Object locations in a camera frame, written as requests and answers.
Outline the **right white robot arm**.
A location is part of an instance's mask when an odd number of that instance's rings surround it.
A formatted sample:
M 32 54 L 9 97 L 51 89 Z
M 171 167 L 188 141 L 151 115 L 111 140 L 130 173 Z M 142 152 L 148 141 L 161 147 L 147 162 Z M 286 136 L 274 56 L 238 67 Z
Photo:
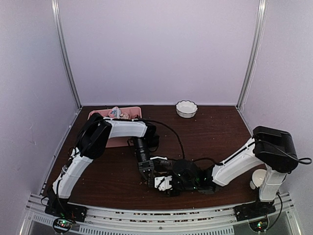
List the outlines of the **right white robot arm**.
M 299 164 L 312 164 L 311 158 L 298 158 L 289 132 L 265 126 L 253 129 L 252 137 L 234 154 L 206 170 L 193 161 L 178 160 L 172 167 L 172 190 L 196 190 L 213 194 L 250 169 L 265 165 L 265 179 L 259 187 L 259 199 L 251 204 L 251 212 L 261 216 L 269 209 L 286 175 Z

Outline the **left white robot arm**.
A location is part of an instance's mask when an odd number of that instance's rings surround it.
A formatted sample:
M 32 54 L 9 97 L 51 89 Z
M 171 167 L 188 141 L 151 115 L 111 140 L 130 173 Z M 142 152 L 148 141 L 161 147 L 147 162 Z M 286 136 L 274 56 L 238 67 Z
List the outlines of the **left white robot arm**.
M 143 170 L 152 171 L 154 165 L 150 160 L 150 148 L 158 146 L 155 126 L 157 123 L 158 121 L 153 119 L 121 119 L 103 117 L 99 113 L 92 114 L 77 135 L 68 162 L 47 190 L 48 202 L 45 213 L 75 218 L 81 211 L 86 212 L 85 207 L 70 206 L 68 200 L 84 170 L 104 154 L 109 139 L 132 138 L 134 147 L 139 153 L 138 166 L 148 164 Z

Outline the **brown argyle patterned sock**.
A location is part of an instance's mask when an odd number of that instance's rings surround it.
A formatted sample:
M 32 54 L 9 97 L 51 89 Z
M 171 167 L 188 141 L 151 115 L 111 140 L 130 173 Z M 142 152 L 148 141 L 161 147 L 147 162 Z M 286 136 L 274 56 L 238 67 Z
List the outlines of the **brown argyle patterned sock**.
M 154 172 L 152 173 L 152 178 L 155 177 L 169 177 L 173 175 L 173 171 L 172 170 L 167 170 L 167 171 L 156 171 L 154 170 Z

